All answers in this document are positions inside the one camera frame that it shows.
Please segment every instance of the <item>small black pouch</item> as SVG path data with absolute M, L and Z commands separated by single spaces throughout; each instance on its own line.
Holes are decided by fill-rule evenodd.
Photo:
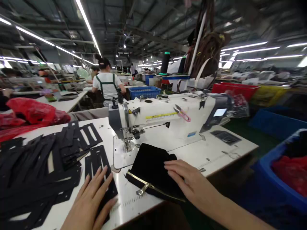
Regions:
M 146 191 L 158 198 L 183 204 L 186 197 L 164 168 L 164 162 L 170 160 L 177 158 L 164 149 L 143 143 L 126 178 L 140 188 L 137 191 L 140 196 Z

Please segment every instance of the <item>red plastic bag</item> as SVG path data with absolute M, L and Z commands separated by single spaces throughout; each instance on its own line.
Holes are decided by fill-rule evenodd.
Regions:
M 289 187 L 307 197 L 307 156 L 292 159 L 283 156 L 272 163 L 272 169 Z
M 0 131 L 0 142 L 10 140 L 17 135 L 40 127 L 64 124 L 70 121 L 70 116 L 66 112 L 57 110 L 52 105 L 38 102 L 34 99 L 23 97 L 12 98 L 6 105 L 14 113 L 0 114 L 0 129 L 5 129 Z M 17 118 L 17 113 L 22 113 L 25 120 Z M 32 125 L 20 127 L 26 121 Z

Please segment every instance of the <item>display screen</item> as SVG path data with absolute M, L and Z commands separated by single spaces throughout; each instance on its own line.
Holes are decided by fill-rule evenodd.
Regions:
M 215 111 L 215 114 L 213 115 L 214 117 L 219 117 L 224 115 L 224 113 L 226 112 L 227 109 L 218 109 Z

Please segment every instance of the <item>gold zipper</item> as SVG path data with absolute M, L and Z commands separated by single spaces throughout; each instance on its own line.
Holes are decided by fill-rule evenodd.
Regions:
M 165 195 L 165 196 L 171 197 L 171 198 L 173 198 L 173 199 L 176 199 L 176 200 L 179 200 L 179 201 L 182 201 L 182 202 L 185 203 L 185 200 L 179 199 L 179 198 L 176 198 L 176 197 L 173 197 L 173 196 L 170 196 L 170 195 L 166 194 L 165 192 L 163 192 L 163 191 L 161 191 L 160 189 L 156 188 L 156 187 L 153 186 L 152 184 L 150 184 L 150 183 L 148 183 L 148 182 L 142 180 L 141 178 L 139 178 L 139 177 L 133 175 L 132 173 L 127 172 L 127 174 L 130 175 L 130 176 L 132 176 L 134 179 L 137 179 L 138 181 L 140 181 L 140 182 L 142 182 L 142 183 L 144 184 L 144 186 L 143 186 L 140 190 L 137 190 L 137 191 L 136 191 L 136 194 L 137 194 L 137 195 L 142 196 L 142 195 L 144 194 L 144 192 L 146 191 L 147 188 L 152 188 L 152 189 L 156 190 L 157 192 L 159 192 L 159 193 L 161 193 L 161 194 L 163 194 L 163 195 Z

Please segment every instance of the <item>hand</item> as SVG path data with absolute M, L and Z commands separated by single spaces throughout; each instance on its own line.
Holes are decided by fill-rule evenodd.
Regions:
M 100 186 L 101 181 L 106 174 L 106 170 L 107 166 L 105 166 L 102 171 L 101 167 L 99 167 L 96 175 L 91 181 L 90 176 L 86 176 L 84 184 L 81 187 L 61 230 L 100 230 L 102 228 L 103 222 L 108 213 L 117 202 L 116 198 L 109 200 L 95 220 L 98 206 L 113 179 L 113 173 L 111 173 L 102 186 Z
M 183 160 L 166 161 L 164 164 L 168 174 L 178 184 L 186 198 L 202 213 L 212 216 L 223 197 L 213 185 L 199 170 Z
M 11 94 L 13 93 L 12 89 L 6 88 L 2 91 L 3 96 L 10 98 Z

